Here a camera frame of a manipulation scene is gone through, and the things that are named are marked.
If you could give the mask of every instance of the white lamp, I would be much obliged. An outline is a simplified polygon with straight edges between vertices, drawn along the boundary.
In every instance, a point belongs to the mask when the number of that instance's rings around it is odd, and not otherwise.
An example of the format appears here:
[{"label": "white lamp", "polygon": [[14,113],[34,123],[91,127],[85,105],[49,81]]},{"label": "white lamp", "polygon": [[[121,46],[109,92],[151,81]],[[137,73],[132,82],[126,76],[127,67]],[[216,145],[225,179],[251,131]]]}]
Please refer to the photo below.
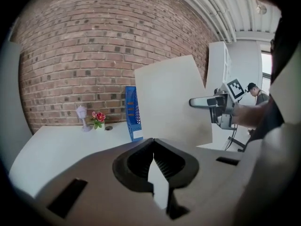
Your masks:
[{"label": "white lamp", "polygon": [[92,127],[87,126],[85,117],[87,116],[87,108],[80,106],[79,108],[76,109],[76,113],[80,119],[83,120],[83,127],[81,128],[82,131],[88,132],[92,129]]}]

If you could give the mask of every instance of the white ceiling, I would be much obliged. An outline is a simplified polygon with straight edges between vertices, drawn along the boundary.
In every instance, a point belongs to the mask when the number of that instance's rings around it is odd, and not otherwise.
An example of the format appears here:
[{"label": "white ceiling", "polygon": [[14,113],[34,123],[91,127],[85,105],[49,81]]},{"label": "white ceiling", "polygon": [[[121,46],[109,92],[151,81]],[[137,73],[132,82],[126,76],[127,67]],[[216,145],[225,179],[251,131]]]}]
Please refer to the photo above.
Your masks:
[{"label": "white ceiling", "polygon": [[270,41],[274,37],[280,11],[264,4],[267,13],[256,12],[256,0],[185,0],[216,32],[220,40],[231,43],[238,39]]}]

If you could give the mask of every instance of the blue plastic basket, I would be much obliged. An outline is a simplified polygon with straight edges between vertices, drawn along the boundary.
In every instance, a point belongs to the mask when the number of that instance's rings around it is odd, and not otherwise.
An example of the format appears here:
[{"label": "blue plastic basket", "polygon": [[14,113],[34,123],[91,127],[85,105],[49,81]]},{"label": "blue plastic basket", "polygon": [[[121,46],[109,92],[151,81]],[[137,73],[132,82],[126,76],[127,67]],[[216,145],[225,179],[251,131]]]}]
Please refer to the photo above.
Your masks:
[{"label": "blue plastic basket", "polygon": [[126,86],[127,127],[132,141],[143,139],[136,86]]}]

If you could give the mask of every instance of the gray wall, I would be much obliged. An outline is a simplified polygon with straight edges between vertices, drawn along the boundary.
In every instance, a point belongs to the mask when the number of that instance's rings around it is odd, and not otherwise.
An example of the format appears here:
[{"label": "gray wall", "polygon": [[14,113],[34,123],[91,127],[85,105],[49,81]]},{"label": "gray wall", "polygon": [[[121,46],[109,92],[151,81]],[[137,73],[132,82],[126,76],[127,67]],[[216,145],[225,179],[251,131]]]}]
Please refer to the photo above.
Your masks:
[{"label": "gray wall", "polygon": [[5,41],[0,50],[0,156],[7,171],[32,137],[19,94],[21,45]]}]

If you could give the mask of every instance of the window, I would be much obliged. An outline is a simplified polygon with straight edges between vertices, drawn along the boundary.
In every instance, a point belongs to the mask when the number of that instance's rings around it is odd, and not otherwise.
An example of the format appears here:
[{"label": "window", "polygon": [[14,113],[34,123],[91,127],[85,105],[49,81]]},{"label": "window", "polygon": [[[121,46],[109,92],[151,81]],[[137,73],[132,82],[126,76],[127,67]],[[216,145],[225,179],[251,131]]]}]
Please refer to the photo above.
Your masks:
[{"label": "window", "polygon": [[272,55],[262,52],[262,86],[261,89],[269,93],[269,87],[271,84],[271,73],[272,73]]}]

